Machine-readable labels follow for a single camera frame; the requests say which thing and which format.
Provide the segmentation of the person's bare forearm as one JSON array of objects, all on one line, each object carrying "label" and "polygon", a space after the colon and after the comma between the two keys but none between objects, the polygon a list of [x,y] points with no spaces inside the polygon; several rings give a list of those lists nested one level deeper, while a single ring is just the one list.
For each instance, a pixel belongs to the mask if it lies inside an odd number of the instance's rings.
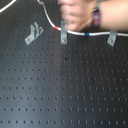
[{"label": "person's bare forearm", "polygon": [[128,30],[128,0],[109,0],[100,3],[100,27],[103,29]]}]

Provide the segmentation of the person's bare hand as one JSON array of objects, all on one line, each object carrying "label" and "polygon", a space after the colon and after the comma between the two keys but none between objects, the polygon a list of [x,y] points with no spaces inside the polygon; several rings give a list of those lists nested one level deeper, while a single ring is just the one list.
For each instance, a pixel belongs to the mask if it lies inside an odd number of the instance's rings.
[{"label": "person's bare hand", "polygon": [[58,0],[58,4],[67,30],[81,31],[91,26],[96,0]]}]

